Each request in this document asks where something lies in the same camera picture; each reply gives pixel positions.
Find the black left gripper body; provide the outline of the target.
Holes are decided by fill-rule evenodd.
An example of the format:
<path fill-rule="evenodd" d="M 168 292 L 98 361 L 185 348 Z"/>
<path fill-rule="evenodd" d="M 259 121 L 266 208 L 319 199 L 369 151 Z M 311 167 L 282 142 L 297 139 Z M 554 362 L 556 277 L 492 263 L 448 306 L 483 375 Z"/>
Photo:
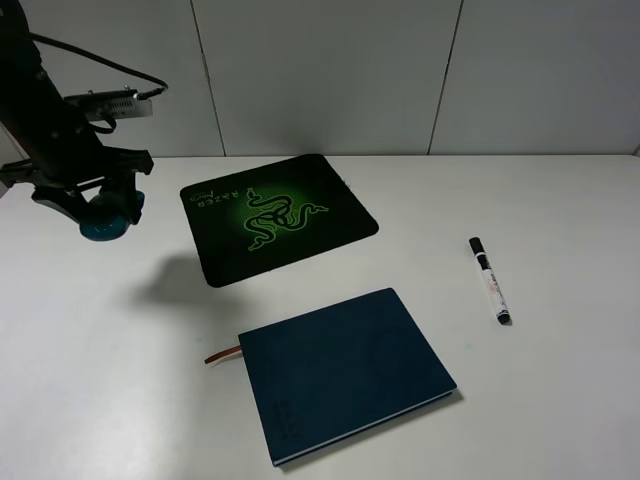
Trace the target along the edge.
<path fill-rule="evenodd" d="M 88 128 L 27 133 L 17 141 L 29 158 L 1 167 L 1 182 L 8 188 L 29 183 L 64 189 L 99 178 L 152 171 L 148 151 L 105 146 Z"/>

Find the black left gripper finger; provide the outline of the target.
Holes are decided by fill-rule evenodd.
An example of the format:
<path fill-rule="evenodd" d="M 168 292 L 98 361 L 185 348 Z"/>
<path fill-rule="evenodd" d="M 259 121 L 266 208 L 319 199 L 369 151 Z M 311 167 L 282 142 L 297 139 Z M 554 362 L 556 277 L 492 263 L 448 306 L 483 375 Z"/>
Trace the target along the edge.
<path fill-rule="evenodd" d="M 89 218 L 88 202 L 82 194 L 75 191 L 36 186 L 31 199 L 36 204 L 48 207 L 77 224 L 81 224 Z"/>
<path fill-rule="evenodd" d="M 136 173 L 109 179 L 102 186 L 102 203 L 111 216 L 138 224 L 142 216 L 142 194 L 136 189 Z"/>

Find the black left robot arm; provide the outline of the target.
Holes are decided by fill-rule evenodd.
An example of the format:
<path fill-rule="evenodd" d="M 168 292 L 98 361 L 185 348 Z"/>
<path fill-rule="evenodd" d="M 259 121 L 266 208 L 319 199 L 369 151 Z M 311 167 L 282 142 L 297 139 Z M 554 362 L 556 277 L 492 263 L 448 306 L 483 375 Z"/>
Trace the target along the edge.
<path fill-rule="evenodd" d="M 1 123 L 27 159 L 1 169 L 7 188 L 30 184 L 34 202 L 82 227 L 128 228 L 140 221 L 144 196 L 137 174 L 148 175 L 154 163 L 146 150 L 108 147 L 99 134 L 115 130 L 119 117 L 140 110 L 163 93 L 123 89 L 62 97 L 42 65 L 38 44 L 67 50 L 131 76 L 145 75 L 78 47 L 30 31 L 19 2 L 1 4 Z"/>

